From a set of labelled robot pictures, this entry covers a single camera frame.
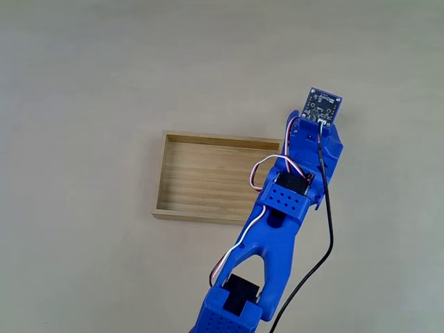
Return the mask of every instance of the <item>robotic arm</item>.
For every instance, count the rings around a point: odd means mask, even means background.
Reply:
[[[272,331],[294,294],[327,259],[333,245],[327,183],[343,149],[333,124],[341,102],[341,97],[311,88],[302,114],[293,111],[287,120],[282,154],[268,156],[253,167],[250,183],[260,192],[259,196],[236,244],[211,272],[211,288],[191,332],[254,332],[259,320],[273,318],[291,273],[295,237],[309,207],[315,205],[318,209],[324,195],[330,227],[329,250],[296,287]],[[264,186],[256,186],[256,169],[272,157],[277,160]],[[264,260],[265,283],[260,294],[258,286],[231,274],[252,255]]]

